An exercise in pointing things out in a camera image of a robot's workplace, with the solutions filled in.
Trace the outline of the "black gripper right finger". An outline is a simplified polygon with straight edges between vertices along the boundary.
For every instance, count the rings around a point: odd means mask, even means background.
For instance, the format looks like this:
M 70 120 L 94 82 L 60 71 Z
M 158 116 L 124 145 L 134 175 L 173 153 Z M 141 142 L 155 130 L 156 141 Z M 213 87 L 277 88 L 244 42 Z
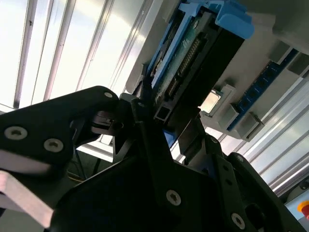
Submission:
M 197 232 L 302 232 L 303 226 L 238 153 L 226 155 L 198 109 L 177 118 L 184 165 L 204 174 Z

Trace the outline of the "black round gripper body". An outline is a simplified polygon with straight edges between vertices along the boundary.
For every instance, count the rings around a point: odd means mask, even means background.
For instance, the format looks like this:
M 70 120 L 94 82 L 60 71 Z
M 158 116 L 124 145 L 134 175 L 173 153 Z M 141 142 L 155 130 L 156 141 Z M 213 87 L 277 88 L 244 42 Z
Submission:
M 52 232 L 270 232 L 271 220 L 258 200 L 232 193 L 236 181 L 219 190 L 206 171 L 174 163 L 180 188 L 161 192 L 137 157 L 124 159 L 71 189 L 57 204 Z

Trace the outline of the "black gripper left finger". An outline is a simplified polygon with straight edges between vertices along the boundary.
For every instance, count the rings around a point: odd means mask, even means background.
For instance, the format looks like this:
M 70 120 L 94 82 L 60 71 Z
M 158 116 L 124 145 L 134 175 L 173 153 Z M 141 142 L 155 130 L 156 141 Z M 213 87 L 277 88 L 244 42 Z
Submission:
M 105 87 L 91 87 L 1 115 L 1 193 L 49 229 L 57 205 L 52 209 L 26 183 L 43 187 L 49 180 L 60 181 L 75 148 L 101 134 L 113 136 L 120 158 L 116 164 L 137 157 L 146 165 L 159 205 L 163 190 L 180 188 L 149 106 L 129 94 L 118 97 Z

